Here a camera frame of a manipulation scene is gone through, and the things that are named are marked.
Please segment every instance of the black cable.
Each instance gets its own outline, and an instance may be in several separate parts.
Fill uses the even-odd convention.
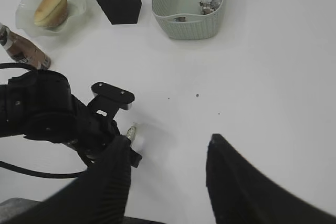
[[[37,72],[37,69],[31,65],[24,64],[24,63],[0,63],[0,69],[7,69],[7,68],[23,68],[29,71]]]
[[[0,161],[0,167],[7,169],[7,170],[11,170],[12,172],[17,172],[17,173],[25,174],[28,176],[39,177],[39,178],[56,178],[56,179],[77,178],[79,175],[85,172],[84,171],[84,172],[70,173],[70,174],[41,173],[41,172],[36,172],[34,170],[24,169],[24,168],[11,165],[11,164],[8,164],[2,161]]]

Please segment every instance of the brown bottle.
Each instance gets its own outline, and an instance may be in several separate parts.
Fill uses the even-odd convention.
[[[12,32],[1,23],[0,44],[16,62],[26,63],[43,70],[47,70],[51,65],[51,59],[31,41]]]

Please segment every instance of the bread roll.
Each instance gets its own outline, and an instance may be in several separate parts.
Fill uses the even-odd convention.
[[[68,16],[67,0],[42,0],[34,14],[34,24],[39,27],[56,27]]]

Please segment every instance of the clear glass bowl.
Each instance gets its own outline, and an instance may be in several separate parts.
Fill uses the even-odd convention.
[[[17,29],[23,29],[31,37],[57,36],[80,24],[87,11],[87,0],[68,0],[68,18],[56,28],[41,28],[34,24],[34,13],[42,0],[21,0],[16,15]]]

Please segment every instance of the white table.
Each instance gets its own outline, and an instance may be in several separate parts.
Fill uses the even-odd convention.
[[[135,94],[132,110],[117,115],[123,133],[139,124],[135,149],[144,156],[126,215],[215,223],[205,187],[215,132],[276,183],[336,215],[334,0],[227,0],[220,33],[203,41],[168,39],[151,0],[142,1],[137,25],[110,25],[93,3],[73,36],[34,39],[84,103],[98,81]],[[0,0],[1,22],[13,30],[18,2]],[[8,75],[0,72],[2,83]],[[84,169],[72,150],[21,137],[0,140],[0,159],[43,172]],[[69,182],[0,169],[0,201],[43,200]]]

